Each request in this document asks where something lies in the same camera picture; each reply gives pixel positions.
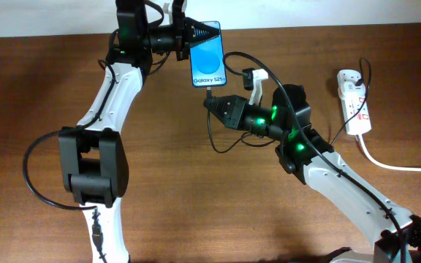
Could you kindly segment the blue Galaxy smartphone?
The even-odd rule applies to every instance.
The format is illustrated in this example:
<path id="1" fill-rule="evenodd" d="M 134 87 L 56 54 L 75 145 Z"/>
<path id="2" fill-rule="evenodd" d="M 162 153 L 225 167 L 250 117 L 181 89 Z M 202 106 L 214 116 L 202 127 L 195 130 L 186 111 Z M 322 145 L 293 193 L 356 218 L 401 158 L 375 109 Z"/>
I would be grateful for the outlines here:
<path id="1" fill-rule="evenodd" d="M 195 88 L 223 86 L 227 84 L 227 75 L 223 64 L 221 25 L 218 21 L 204 24 L 216 28 L 219 35 L 190 49 L 192 84 Z"/>

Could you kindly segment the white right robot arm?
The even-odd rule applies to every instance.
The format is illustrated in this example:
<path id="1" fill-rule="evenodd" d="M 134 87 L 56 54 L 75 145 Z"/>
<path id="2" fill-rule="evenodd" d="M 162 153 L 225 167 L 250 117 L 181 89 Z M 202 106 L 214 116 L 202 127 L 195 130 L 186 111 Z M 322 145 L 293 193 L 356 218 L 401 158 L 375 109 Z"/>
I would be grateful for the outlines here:
<path id="1" fill-rule="evenodd" d="M 302 86 L 276 89 L 270 108 L 238 95 L 207 94 L 203 105 L 227 128 L 277 141 L 276 154 L 284 171 L 331 201 L 373 246 L 370 254 L 339 248 L 314 262 L 421 262 L 421 216 L 362 179 L 312 129 Z"/>

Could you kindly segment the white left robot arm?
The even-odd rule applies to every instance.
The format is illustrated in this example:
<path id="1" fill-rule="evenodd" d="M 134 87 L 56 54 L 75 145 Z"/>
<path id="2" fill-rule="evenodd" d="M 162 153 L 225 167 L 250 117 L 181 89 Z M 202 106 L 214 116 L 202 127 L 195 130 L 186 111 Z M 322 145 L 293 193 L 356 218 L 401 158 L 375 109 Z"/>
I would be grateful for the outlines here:
<path id="1" fill-rule="evenodd" d="M 130 262 L 121 223 L 129 182 L 121 130 L 134 98 L 151 73 L 154 54 L 191 49 L 220 36 L 217 26 L 186 17 L 184 1 L 161 8 L 151 1 L 117 0 L 118 29 L 102 60 L 105 78 L 88 112 L 58 136 L 64 188 L 88 225 L 94 262 Z"/>

